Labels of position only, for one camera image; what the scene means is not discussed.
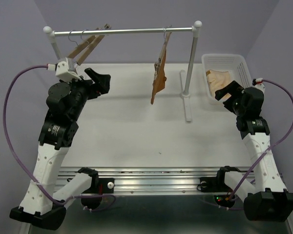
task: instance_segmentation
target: brown cloth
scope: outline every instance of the brown cloth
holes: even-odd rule
[[[158,70],[157,73],[157,77],[156,79],[153,81],[153,90],[152,90],[152,98],[151,98],[151,104],[153,105],[154,103],[154,98],[155,95],[165,89],[165,81],[167,80],[167,78],[165,77],[165,72],[164,72],[164,66],[165,66],[165,61],[166,61],[166,50],[163,56],[163,60],[161,62],[161,66]]]

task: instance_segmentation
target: folded cloth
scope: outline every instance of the folded cloth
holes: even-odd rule
[[[222,88],[225,88],[231,83],[231,77],[229,72],[218,72],[214,70],[208,70],[206,72],[207,81],[209,84],[210,94],[215,97],[215,92]],[[226,94],[224,99],[230,98],[230,94]]]

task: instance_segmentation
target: white basket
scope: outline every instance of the white basket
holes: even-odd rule
[[[231,54],[205,54],[202,55],[203,73],[205,86],[207,89],[207,95],[210,104],[222,104],[226,101],[226,98],[217,101],[209,90],[209,83],[206,77],[206,71],[214,70],[219,72],[229,72],[231,81],[235,80],[243,88],[250,87],[252,84],[252,78],[245,62],[245,59],[241,55]]]

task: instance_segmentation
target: floor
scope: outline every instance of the floor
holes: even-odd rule
[[[84,211],[80,201],[68,209],[56,231],[31,227],[30,234],[289,234],[287,223],[251,222],[243,211],[208,205],[210,195],[119,197],[101,213]]]

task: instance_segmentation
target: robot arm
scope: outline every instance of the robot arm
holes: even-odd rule
[[[84,80],[75,73],[70,58],[61,59],[56,65],[49,65],[48,69],[56,71],[60,83],[54,84],[48,91],[46,104],[49,110],[39,136],[38,157],[33,173],[38,182],[30,181],[23,201],[19,207],[11,210],[10,217],[56,230],[74,199],[65,205],[54,204],[38,186],[42,186],[48,194],[53,194],[61,164],[78,129],[78,117],[87,100],[108,93],[110,75],[100,75],[87,68],[85,72],[91,79]],[[97,184],[98,172],[82,168],[52,197],[63,202],[96,187]]]
[[[285,221],[293,210],[293,193],[289,193],[277,170],[270,146],[270,131],[267,122],[260,116],[264,101],[264,85],[255,80],[253,87],[244,89],[233,81],[227,87],[216,91],[220,100],[229,93],[231,97],[224,102],[230,112],[236,114],[237,128],[249,152],[256,186],[244,180],[235,194],[244,203],[244,212],[249,220]],[[260,160],[263,152],[266,155]],[[222,167],[216,178],[201,178],[202,192],[227,192],[236,188],[243,175],[233,167]]]

